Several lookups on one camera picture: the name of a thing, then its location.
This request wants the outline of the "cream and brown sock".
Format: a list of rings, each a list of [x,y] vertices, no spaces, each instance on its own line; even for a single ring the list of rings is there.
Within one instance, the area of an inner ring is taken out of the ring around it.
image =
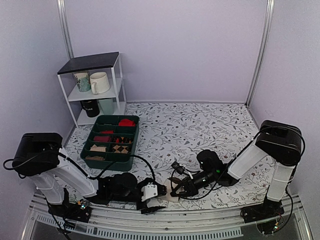
[[[158,198],[162,199],[162,200],[169,201],[171,203],[178,203],[179,202],[179,198],[177,196],[171,196],[172,189],[171,189],[170,182],[165,182],[165,186],[167,188],[166,195],[159,196]]]

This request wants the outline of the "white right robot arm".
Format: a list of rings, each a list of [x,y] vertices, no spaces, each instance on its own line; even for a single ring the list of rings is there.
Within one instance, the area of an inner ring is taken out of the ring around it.
[[[278,210],[278,203],[292,180],[306,148],[301,130],[272,120],[265,120],[259,132],[229,163],[223,163],[212,150],[199,152],[196,159],[201,172],[189,175],[176,183],[170,195],[185,200],[196,200],[201,188],[211,183],[222,187],[235,185],[247,172],[267,158],[275,163],[264,203],[258,213],[269,218]]]

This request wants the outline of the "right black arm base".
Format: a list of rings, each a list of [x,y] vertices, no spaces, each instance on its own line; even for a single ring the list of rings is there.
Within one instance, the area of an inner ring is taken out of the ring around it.
[[[272,217],[279,217],[285,213],[282,201],[272,201],[264,198],[263,203],[243,207],[240,216],[245,223],[265,220]]]

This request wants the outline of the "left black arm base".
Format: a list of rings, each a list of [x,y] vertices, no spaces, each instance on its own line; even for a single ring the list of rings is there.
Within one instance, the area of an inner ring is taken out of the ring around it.
[[[81,199],[75,203],[69,201],[69,192],[63,189],[64,197],[62,204],[48,205],[48,213],[54,216],[62,217],[64,220],[74,220],[78,222],[88,223],[91,217],[92,208],[89,202]]]

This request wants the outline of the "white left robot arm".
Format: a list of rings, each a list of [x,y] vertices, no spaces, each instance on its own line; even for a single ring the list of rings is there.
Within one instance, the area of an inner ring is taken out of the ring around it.
[[[55,132],[25,133],[20,140],[10,170],[29,177],[47,201],[63,216],[74,213],[74,205],[67,199],[68,191],[60,186],[60,178],[93,204],[131,202],[142,214],[153,213],[161,206],[148,207],[148,200],[167,194],[167,187],[147,177],[139,182],[130,172],[102,177],[89,176],[68,157],[62,146],[62,136]]]

